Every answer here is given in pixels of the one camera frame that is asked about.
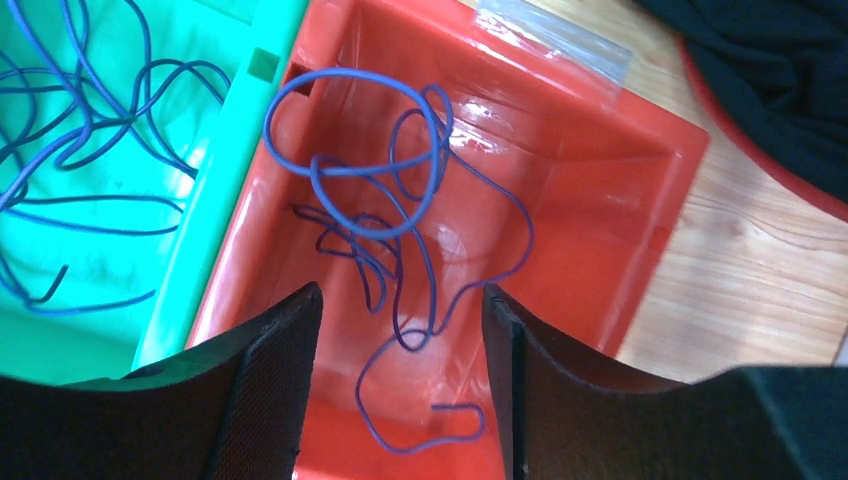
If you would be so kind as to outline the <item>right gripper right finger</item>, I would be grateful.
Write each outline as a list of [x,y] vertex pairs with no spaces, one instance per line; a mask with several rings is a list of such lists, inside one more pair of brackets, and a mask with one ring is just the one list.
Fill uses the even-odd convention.
[[608,357],[495,285],[482,333],[509,479],[843,479],[847,371],[744,366],[685,384]]

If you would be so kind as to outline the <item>black t-shirt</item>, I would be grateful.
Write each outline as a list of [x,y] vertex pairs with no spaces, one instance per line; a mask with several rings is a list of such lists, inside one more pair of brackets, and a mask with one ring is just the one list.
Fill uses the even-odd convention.
[[846,201],[846,2],[640,5],[683,37],[718,104],[763,153]]

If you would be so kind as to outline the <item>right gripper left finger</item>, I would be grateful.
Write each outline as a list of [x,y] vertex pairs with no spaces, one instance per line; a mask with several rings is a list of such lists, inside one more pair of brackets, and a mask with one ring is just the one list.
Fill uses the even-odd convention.
[[288,479],[323,310],[314,282],[119,379],[1,379],[5,479]]

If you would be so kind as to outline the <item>clear tape strip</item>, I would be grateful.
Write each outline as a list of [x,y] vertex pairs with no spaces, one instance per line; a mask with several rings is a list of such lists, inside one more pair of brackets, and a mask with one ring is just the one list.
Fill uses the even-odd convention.
[[619,90],[633,53],[529,1],[480,1],[475,23],[491,35],[548,61],[569,61],[604,88]]

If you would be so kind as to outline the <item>green plastic bin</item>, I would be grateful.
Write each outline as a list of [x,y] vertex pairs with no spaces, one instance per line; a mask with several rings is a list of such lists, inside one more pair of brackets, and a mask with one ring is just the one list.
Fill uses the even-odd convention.
[[1,5],[1,372],[181,351],[306,5]]

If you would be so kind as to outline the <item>red plastic bin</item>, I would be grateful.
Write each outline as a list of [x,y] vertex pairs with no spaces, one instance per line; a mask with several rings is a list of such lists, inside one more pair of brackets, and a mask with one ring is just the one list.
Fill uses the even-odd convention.
[[214,337],[303,284],[324,296],[299,479],[500,479],[477,281],[605,354],[618,350],[706,150],[704,130],[567,61],[486,34],[455,1],[314,1],[285,78],[353,67],[443,88],[452,162],[402,241],[398,307],[367,311],[348,259],[315,249],[308,179],[256,150],[189,344]]

